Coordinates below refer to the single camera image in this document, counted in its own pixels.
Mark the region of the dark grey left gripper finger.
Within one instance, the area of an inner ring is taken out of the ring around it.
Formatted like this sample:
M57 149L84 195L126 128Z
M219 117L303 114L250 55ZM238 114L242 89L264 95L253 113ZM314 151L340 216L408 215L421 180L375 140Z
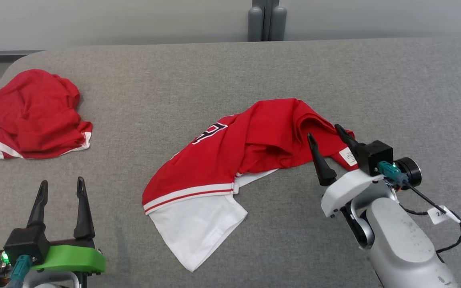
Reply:
M36 199L34 201L28 222L27 228L41 227L45 228L44 224L44 210L48 202L48 188L49 184L47 180L43 180L40 183Z
M76 195L78 198L78 215L73 235L77 240L92 240L95 237L95 230L86 184L81 176L77 180Z

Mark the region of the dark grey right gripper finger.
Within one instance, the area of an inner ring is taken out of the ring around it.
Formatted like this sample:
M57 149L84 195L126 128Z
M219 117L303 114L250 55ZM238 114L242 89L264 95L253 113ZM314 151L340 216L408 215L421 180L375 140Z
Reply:
M315 166L320 186L331 186L331 184L335 183L337 180L335 170L328 166L325 158L321 155L318 143L312 133L308 133L307 141L309 143L313 164Z
M346 161L348 166L354 164L360 170L366 171L365 144L357 142L354 136L346 131L340 124L335 124L335 131L338 133L341 141L347 146L347 148L339 152L341 157Z

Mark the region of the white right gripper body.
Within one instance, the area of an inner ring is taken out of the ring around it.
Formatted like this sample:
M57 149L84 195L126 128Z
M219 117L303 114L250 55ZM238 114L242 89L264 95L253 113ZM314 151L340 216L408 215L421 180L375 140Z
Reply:
M357 210L368 207L378 198L396 200L392 189L384 181L384 175L370 176L361 170L355 170L345 173L328 186L321 199L321 208L329 218L350 203L349 214L357 219Z

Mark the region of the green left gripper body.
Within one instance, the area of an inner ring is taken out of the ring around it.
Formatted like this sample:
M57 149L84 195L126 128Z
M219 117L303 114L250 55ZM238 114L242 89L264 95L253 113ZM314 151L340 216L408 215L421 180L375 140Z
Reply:
M44 262L33 264L32 269L99 275L106 271L106 258L93 240L58 240L50 243Z

